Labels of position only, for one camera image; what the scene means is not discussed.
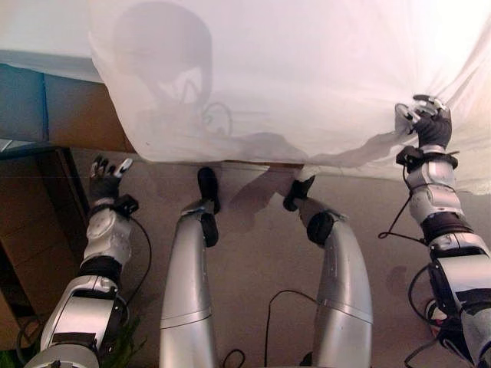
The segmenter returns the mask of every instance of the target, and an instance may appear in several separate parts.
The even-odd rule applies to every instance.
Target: white cloth
[[[28,8],[0,15],[0,61],[23,50],[19,32],[48,55],[87,59],[80,34],[90,29],[99,75],[146,159],[308,163],[399,179],[394,157],[414,140],[394,132],[394,104],[434,94],[453,112],[458,187],[491,192],[489,0],[89,0],[90,25],[80,1],[50,0],[45,12],[44,2],[21,2]],[[25,23],[27,12],[39,23]],[[34,59],[11,64],[36,69]],[[98,79],[59,61],[36,70]]]

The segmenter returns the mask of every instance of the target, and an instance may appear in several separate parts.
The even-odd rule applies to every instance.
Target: black joint
[[[299,182],[295,180],[292,183],[292,187],[290,188],[290,192],[283,200],[283,207],[287,211],[294,212],[298,209],[297,205],[294,203],[295,199],[305,199],[307,198],[308,190],[312,186],[312,183],[315,180],[315,176],[305,180],[304,182]]]
[[[405,146],[396,156],[396,163],[407,167],[407,172],[410,173],[418,163],[424,158],[424,153],[421,149],[413,146]]]
[[[437,297],[438,308],[448,316],[457,316],[455,300],[453,299],[452,289],[450,289],[447,276],[438,261],[431,263],[428,267],[430,284],[433,288],[433,295]]]
[[[138,201],[129,194],[122,195],[112,206],[112,209],[122,215],[123,217],[130,217],[130,215],[139,209]]]
[[[454,232],[474,232],[466,219],[455,212],[437,212],[421,222],[421,229],[427,244],[441,235]]]
[[[218,228],[216,227],[215,216],[211,213],[203,213],[200,221],[206,247],[211,248],[218,241]]]
[[[471,316],[475,316],[484,309],[491,308],[491,289],[489,288],[458,291],[456,296],[462,303],[462,308]]]
[[[107,255],[91,258],[85,261],[78,270],[77,276],[95,275],[109,278],[120,285],[121,264]]]
[[[95,333],[88,332],[63,332],[53,335],[53,344],[69,343],[74,345],[82,345],[93,349],[95,346]]]
[[[412,146],[405,146],[396,156],[396,163],[406,166],[408,173],[413,172],[424,163],[430,161],[444,161],[452,165],[454,169],[459,165],[458,160],[452,155],[445,153],[424,153],[421,149]]]
[[[320,212],[314,215],[307,226],[308,240],[324,246],[326,239],[331,234],[333,224],[334,219],[328,212]]]
[[[220,201],[218,199],[218,180],[215,173],[209,167],[203,167],[198,171],[198,186],[202,199],[209,199],[213,202],[213,213],[220,211]]]

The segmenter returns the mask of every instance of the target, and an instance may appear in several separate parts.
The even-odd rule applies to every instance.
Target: electrical wire
[[[393,236],[398,236],[399,238],[404,238],[404,239],[408,239],[408,240],[414,240],[418,243],[421,243],[423,245],[426,245],[427,243],[423,240],[423,239],[417,239],[417,238],[413,238],[413,237],[410,237],[410,236],[407,236],[407,235],[402,235],[402,234],[398,234],[396,232],[392,232],[392,229],[394,228],[394,226],[396,225],[397,221],[399,220],[400,218],[400,215],[402,215],[402,212],[405,210],[405,208],[407,207],[407,204],[409,203],[409,201],[411,200],[411,196],[407,197],[407,200],[406,202],[403,204],[403,206],[400,208],[399,212],[397,213],[396,217],[394,218],[394,220],[392,221],[392,224],[390,224],[390,227],[389,229],[386,231],[386,232],[381,232],[379,235],[378,235],[378,238],[379,239],[385,239],[388,235],[393,235]]]
[[[414,289],[414,285],[416,285],[418,279],[420,278],[420,276],[428,269],[428,265],[424,266],[423,268],[421,268],[413,277],[413,280],[411,281],[411,283],[409,284],[409,288],[407,289],[407,299],[409,300],[409,305],[411,306],[411,308],[413,308],[413,311],[414,313],[421,319],[423,320],[424,322],[426,322],[427,324],[430,324],[432,326],[435,326],[435,327],[439,327],[441,330],[448,330],[448,331],[457,331],[457,332],[462,332],[462,329],[460,328],[453,328],[453,327],[449,327],[449,326],[445,326],[445,324],[443,325],[439,325],[437,322],[435,322],[434,320],[430,320],[428,319],[424,314],[422,314],[421,312],[419,312],[419,310],[416,308],[416,305],[414,304],[414,300],[413,300],[413,289]]]
[[[411,366],[409,364],[409,362],[414,359],[414,357],[416,355],[418,355],[419,353],[421,353],[423,350],[426,350],[430,347],[432,347],[435,343],[437,343],[438,341],[438,337],[435,337],[434,339],[432,339],[429,343],[425,343],[424,345],[421,345],[420,347],[418,347],[415,351],[413,351],[411,354],[409,354],[406,359],[404,359],[404,366],[406,368],[414,368],[414,366]]]
[[[402,168],[402,179],[406,183],[407,188],[410,189],[409,183],[407,182],[407,179],[406,179],[406,166],[403,166],[403,168]],[[423,244],[425,246],[427,245],[427,243],[424,241],[424,239],[417,239],[417,238],[413,238],[413,237],[410,237],[410,236],[407,236],[407,235],[402,235],[402,234],[398,234],[396,232],[392,232],[392,229],[397,224],[397,221],[399,221],[400,215],[402,215],[402,212],[406,209],[407,204],[411,200],[412,196],[413,196],[412,193],[410,193],[409,194],[409,197],[407,197],[406,202],[403,204],[403,206],[401,207],[401,209],[397,213],[396,217],[392,221],[392,224],[390,224],[389,229],[386,232],[381,232],[378,235],[378,238],[379,239],[385,239],[387,236],[393,235],[393,236],[398,236],[399,238],[404,238],[404,239],[407,239],[407,240],[414,240],[414,241],[416,241],[418,243],[421,243],[421,244]]]
[[[292,289],[281,290],[278,293],[276,293],[274,297],[271,298],[271,300],[269,301],[269,305],[268,305],[268,319],[266,320],[266,336],[265,336],[265,340],[264,340],[264,367],[268,366],[268,336],[269,336],[269,321],[271,320],[271,305],[272,305],[272,302],[278,296],[280,296],[281,294],[284,294],[284,293],[297,294],[297,295],[300,295],[306,299],[309,299],[311,302],[317,304],[317,301],[313,297],[311,297],[305,293],[302,293],[301,291],[292,290]]]
[[[239,353],[242,356],[242,360],[240,361],[239,365],[236,368],[240,368],[244,364],[244,362],[246,361],[246,354],[242,350],[240,350],[240,349],[232,349],[232,350],[229,351],[229,353],[227,354],[227,356],[223,360],[222,368],[225,368],[225,364],[226,364],[227,360],[234,353]]]
[[[135,288],[133,293],[130,295],[128,298],[128,301],[126,302],[126,305],[130,305],[131,301],[135,297],[135,295],[138,293],[138,291],[141,288],[142,283],[145,281],[147,278],[148,272],[150,271],[150,266],[152,265],[152,243],[150,241],[150,237],[148,236],[147,230],[143,227],[143,225],[140,224],[138,220],[136,220],[134,217],[130,216],[130,220],[133,221],[137,226],[141,229],[142,233],[145,235],[145,238],[147,239],[147,244],[148,244],[148,265],[147,269],[145,270],[145,273],[143,274],[143,277],[141,278],[140,282],[138,283],[138,286]]]

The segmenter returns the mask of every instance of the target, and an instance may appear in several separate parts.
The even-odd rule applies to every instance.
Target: green plant
[[[0,351],[0,368],[17,368],[17,358],[12,356],[13,350]]]
[[[131,358],[143,347],[147,339],[135,346],[133,334],[140,324],[140,318],[128,322],[120,330],[117,336],[114,349],[111,354],[104,359],[101,368],[124,368],[128,365]]]

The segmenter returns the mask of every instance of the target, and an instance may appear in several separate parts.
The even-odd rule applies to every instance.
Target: robotic finger
[[[114,171],[113,176],[116,176],[117,178],[120,178],[123,176],[123,174],[128,171],[128,169],[133,165],[133,160],[132,159],[125,159]]]

